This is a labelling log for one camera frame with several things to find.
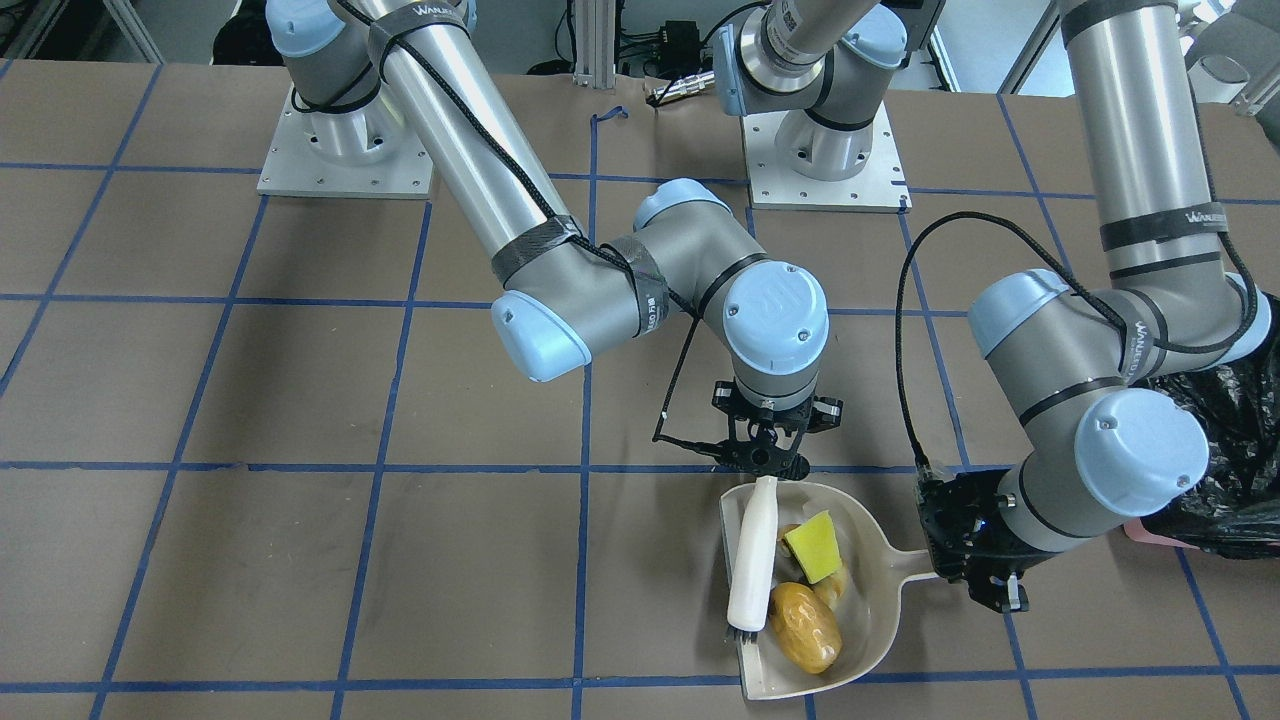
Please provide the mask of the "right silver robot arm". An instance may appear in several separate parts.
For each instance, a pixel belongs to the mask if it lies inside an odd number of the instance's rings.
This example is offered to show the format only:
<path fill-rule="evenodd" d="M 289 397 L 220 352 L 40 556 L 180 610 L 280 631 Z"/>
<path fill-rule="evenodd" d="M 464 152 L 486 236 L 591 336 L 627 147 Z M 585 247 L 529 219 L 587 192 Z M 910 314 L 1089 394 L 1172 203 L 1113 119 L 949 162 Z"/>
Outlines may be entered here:
<path fill-rule="evenodd" d="M 589 241 L 471 40 L 470 1 L 269 1 L 275 50 L 302 108 L 325 117 L 390 104 L 483 242 L 503 292 L 492 319 L 515 365 L 553 380 L 687 313 L 730 352 L 713 404 L 726 439 L 682 447 L 754 477 L 800 480 L 799 445 L 836 428 L 815 393 L 829 333 L 826 293 L 774 260 L 694 179 L 664 182 L 634 228 Z"/>

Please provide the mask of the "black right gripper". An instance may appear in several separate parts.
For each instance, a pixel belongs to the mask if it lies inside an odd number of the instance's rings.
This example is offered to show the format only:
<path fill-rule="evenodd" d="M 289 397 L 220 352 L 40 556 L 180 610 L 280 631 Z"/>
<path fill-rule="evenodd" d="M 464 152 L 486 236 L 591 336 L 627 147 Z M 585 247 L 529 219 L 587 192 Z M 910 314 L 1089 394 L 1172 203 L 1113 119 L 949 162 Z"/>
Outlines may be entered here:
<path fill-rule="evenodd" d="M 810 462 L 800 454 L 806 434 L 840 427 L 844 401 L 812 396 L 787 410 L 753 405 L 732 380 L 716 383 L 712 406 L 728 420 L 730 437 L 710 446 L 710 456 L 722 466 L 754 477 L 804 479 Z"/>

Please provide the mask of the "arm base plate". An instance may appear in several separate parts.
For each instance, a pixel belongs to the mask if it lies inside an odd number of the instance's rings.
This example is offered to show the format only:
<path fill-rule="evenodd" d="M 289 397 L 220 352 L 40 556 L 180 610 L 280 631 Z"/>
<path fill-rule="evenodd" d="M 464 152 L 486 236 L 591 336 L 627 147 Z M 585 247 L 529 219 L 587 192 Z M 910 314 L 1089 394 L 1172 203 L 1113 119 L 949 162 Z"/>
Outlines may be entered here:
<path fill-rule="evenodd" d="M 269 196 L 416 199 L 430 196 L 434 165 L 387 94 L 342 114 L 303 113 L 285 97 L 257 191 Z"/>
<path fill-rule="evenodd" d="M 852 132 L 804 110 L 742 118 L 751 202 L 759 209 L 905 213 L 913 206 L 884 105 Z"/>

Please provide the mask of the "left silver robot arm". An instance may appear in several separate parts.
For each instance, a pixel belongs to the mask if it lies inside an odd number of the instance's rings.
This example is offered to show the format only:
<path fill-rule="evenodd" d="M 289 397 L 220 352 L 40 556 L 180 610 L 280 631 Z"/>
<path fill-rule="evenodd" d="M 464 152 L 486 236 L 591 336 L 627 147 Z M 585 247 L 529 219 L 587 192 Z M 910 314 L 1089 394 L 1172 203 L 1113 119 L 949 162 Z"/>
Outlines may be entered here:
<path fill-rule="evenodd" d="M 1061 1 L 1110 284 L 1051 256 L 970 306 L 975 345 L 1030 441 L 1007 471 L 938 477 L 916 451 L 936 571 L 997 612 L 1027 569 L 1193 489 L 1201 421 L 1142 382 L 1253 354 L 1271 302 L 1228 237 L 1179 45 L 1175 1 Z"/>

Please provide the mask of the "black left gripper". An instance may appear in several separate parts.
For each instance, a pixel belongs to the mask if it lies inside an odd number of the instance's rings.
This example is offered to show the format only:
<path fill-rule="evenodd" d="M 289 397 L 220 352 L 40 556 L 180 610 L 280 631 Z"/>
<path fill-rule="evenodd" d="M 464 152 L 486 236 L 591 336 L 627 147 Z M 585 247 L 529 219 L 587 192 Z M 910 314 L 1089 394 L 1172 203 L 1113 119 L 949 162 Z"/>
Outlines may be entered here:
<path fill-rule="evenodd" d="M 1005 470 L 916 473 L 916 506 L 936 573 L 965 582 L 970 598 L 996 612 L 1025 612 L 1021 577 L 1030 546 L 1005 521 L 998 484 Z"/>

